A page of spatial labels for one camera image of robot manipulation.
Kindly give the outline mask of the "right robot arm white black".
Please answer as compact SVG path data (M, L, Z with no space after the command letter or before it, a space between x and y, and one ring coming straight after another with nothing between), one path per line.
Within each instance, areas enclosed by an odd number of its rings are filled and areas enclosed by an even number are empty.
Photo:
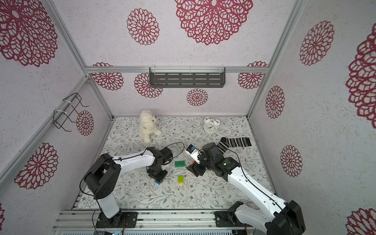
M209 143L202 149L189 145L186 153L194 163L187 169L196 177L211 170L216 176L242 191L258 209L253 209L237 201L227 212L227 220L233 226L250 225L267 235L301 235L305 232L305 222L301 207L295 202L289 203L270 192L253 179L239 160L225 158L215 143Z

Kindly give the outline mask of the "green long lego brick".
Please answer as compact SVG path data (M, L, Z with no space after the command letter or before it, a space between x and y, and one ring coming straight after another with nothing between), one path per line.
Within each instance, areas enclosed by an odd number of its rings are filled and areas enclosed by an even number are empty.
M174 166L175 167L185 167L186 163L185 163L185 161L175 161Z

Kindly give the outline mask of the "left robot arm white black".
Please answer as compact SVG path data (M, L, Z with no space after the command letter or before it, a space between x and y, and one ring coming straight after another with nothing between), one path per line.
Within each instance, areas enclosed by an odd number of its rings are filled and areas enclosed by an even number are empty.
M148 147L139 153L120 157L112 157L108 153L99 156L81 180L99 205L100 214L94 228L134 228L138 214L123 212L113 193L119 176L145 167L148 176L160 184L167 175L162 166L172 159L173 154L168 147L161 150Z

